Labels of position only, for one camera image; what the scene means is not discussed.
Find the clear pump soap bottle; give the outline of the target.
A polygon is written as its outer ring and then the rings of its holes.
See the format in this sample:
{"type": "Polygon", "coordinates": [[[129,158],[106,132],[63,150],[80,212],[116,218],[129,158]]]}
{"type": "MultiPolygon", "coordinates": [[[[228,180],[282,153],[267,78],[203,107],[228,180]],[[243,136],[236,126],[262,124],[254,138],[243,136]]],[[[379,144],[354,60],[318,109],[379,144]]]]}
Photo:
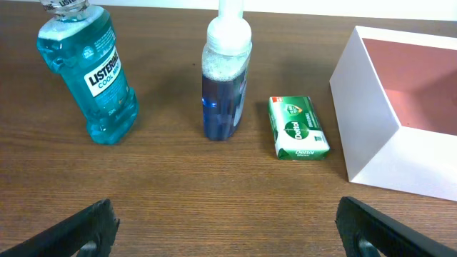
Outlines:
{"type": "Polygon", "coordinates": [[[204,133],[212,141],[225,141],[240,124],[252,48],[243,0],[220,0],[201,58],[204,133]]]}

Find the blue Listerine mouthwash bottle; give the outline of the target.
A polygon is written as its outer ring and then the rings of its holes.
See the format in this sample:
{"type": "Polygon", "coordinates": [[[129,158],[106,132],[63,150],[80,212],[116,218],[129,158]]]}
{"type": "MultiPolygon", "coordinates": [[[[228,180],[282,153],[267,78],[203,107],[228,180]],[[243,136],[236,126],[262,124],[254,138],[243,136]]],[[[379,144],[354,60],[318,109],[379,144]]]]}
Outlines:
{"type": "Polygon", "coordinates": [[[110,13],[87,0],[40,3],[52,18],[39,29],[39,53],[64,80],[91,139],[118,143],[135,122],[139,103],[124,73],[110,13]]]}

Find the green Dettol soap box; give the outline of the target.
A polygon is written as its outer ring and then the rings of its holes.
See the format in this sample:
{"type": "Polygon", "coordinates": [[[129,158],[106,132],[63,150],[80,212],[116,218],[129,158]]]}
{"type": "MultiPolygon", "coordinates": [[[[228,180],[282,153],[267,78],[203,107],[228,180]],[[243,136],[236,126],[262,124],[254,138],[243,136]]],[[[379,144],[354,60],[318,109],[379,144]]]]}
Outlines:
{"type": "Polygon", "coordinates": [[[272,96],[268,114],[280,160],[322,160],[330,151],[311,98],[272,96]]]}

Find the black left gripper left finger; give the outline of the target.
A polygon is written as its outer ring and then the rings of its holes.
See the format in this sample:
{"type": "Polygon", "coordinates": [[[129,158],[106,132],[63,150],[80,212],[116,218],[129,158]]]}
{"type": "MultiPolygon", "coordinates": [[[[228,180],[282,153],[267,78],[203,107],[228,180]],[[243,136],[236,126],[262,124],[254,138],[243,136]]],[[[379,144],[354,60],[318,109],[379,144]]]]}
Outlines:
{"type": "Polygon", "coordinates": [[[106,198],[66,218],[34,237],[1,252],[16,256],[109,257],[120,220],[106,198]]]}

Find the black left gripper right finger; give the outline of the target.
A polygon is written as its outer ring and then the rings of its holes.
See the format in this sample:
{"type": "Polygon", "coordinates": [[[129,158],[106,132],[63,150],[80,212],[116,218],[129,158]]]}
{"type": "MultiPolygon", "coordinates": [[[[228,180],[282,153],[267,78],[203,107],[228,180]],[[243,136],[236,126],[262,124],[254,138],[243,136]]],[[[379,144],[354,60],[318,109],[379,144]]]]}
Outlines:
{"type": "Polygon", "coordinates": [[[347,256],[456,256],[456,251],[356,198],[341,198],[336,226],[347,256]]]}

